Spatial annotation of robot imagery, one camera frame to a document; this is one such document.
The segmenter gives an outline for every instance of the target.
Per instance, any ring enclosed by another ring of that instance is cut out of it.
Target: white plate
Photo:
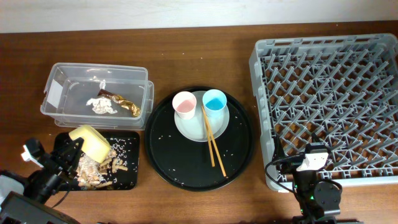
[[[174,121],[177,129],[187,139],[197,142],[207,142],[207,135],[205,129],[205,120],[203,119],[203,113],[201,110],[202,97],[206,91],[195,91],[193,94],[197,98],[197,107],[195,109],[195,115],[192,119],[181,119],[180,116],[175,112]],[[226,106],[224,113],[217,118],[207,117],[213,131],[214,138],[219,137],[228,126],[229,122],[229,110]]]

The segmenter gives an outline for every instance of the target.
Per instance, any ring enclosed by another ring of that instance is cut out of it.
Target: white label
[[[327,152],[307,153],[303,163],[296,170],[303,171],[321,169],[326,164],[328,156],[329,154]]]
[[[62,93],[62,86],[55,80],[52,80],[49,96],[47,97],[47,102],[53,105],[55,108],[58,108],[58,104],[60,103]]]

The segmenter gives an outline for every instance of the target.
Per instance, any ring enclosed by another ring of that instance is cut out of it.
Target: white wall
[[[398,19],[398,0],[0,0],[0,32]]]

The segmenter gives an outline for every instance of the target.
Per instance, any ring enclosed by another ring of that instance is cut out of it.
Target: gray dish rack
[[[332,149],[321,177],[343,186],[398,183],[397,54],[392,34],[258,41],[249,65],[264,166],[275,134],[292,155],[315,133]],[[290,177],[268,171],[291,188]]]

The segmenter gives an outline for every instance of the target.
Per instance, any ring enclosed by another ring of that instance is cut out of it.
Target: wooden table
[[[299,215],[292,194],[278,194],[264,181],[259,121],[252,95],[249,56],[260,39],[324,35],[398,35],[398,22],[287,24],[188,29],[107,30],[0,35],[0,168],[29,175],[37,169],[21,159],[22,145],[40,139],[51,151],[59,128],[40,113],[44,86],[57,62],[146,67],[155,104],[192,85],[219,88],[249,112],[256,136],[254,157],[233,183],[211,192],[188,192],[162,180],[150,166],[141,135],[138,185],[130,191],[71,192],[57,207],[82,223],[238,223],[289,220]],[[52,197],[53,205],[62,194]],[[345,188],[339,219],[397,223],[398,185]]]

